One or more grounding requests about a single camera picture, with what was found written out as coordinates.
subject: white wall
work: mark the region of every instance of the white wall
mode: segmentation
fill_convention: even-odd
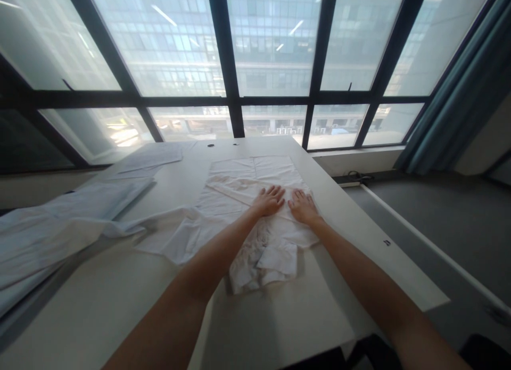
[[[98,172],[34,174],[0,178],[0,209],[41,205],[76,189]]]
[[[511,148],[511,93],[481,129],[455,167],[466,175],[484,173]]]
[[[350,170],[375,173],[392,170],[404,146],[390,146],[351,151],[317,152],[310,155],[332,177],[346,176]]]

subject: fabric pile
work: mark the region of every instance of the fabric pile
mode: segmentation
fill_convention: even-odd
[[[66,258],[101,234],[128,233],[110,220],[151,183],[152,178],[94,183],[44,205],[14,210],[0,218],[0,316],[47,278]]]
[[[149,231],[137,249],[162,254],[178,265],[185,264],[247,210],[263,187],[270,185],[283,186],[286,200],[291,198],[293,188],[310,192],[288,156],[214,162],[194,207],[153,217],[151,226],[148,219],[139,223],[158,232]],[[295,278],[298,248],[308,248],[316,242],[315,234],[297,222],[287,206],[272,217],[262,218],[230,267],[233,293]]]

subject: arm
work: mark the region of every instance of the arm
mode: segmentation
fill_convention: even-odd
[[[103,369],[185,369],[209,299],[257,221],[284,204],[283,194],[280,186],[263,189],[250,209],[199,250]]]
[[[469,369],[403,290],[318,214],[312,197],[293,191],[293,216],[309,225],[362,306],[392,342],[405,369]]]

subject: black window frame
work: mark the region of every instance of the black window frame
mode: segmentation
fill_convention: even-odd
[[[143,97],[124,63],[117,46],[101,18],[93,0],[71,0],[83,20],[92,39],[102,53],[116,78],[121,91],[42,91],[35,90],[0,55],[0,110],[13,109],[27,118],[48,140],[61,151],[74,165],[73,169],[102,167],[90,165],[53,126],[40,114],[40,109],[78,108],[137,108],[155,142],[164,142],[163,137],[151,116],[150,107],[173,106],[227,106],[229,108],[233,135],[245,137],[242,106],[245,105],[307,105],[307,115],[303,129],[302,147],[308,152],[339,151],[350,149],[370,149],[383,146],[406,145],[421,116],[427,110],[450,70],[458,60],[473,33],[479,27],[495,0],[487,0],[472,27],[452,57],[448,67],[439,79],[435,89],[428,96],[384,96],[385,89],[398,63],[402,49],[415,23],[424,0],[402,0],[390,38],[385,48],[380,66],[369,91],[321,91],[321,81],[325,67],[326,53],[336,0],[322,0],[316,41],[316,52],[312,66],[310,91],[308,96],[250,96],[240,97],[236,77],[233,38],[229,23],[227,0],[209,0],[213,26],[218,44],[220,65],[224,77],[226,97]],[[380,104],[424,104],[411,125],[403,141],[394,144],[364,146]],[[312,114],[315,105],[368,104],[368,110],[358,131],[355,144],[350,147],[308,150]]]

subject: teal curtain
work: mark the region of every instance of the teal curtain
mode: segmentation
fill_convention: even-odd
[[[511,91],[511,0],[496,0],[424,112],[395,168],[451,170]]]

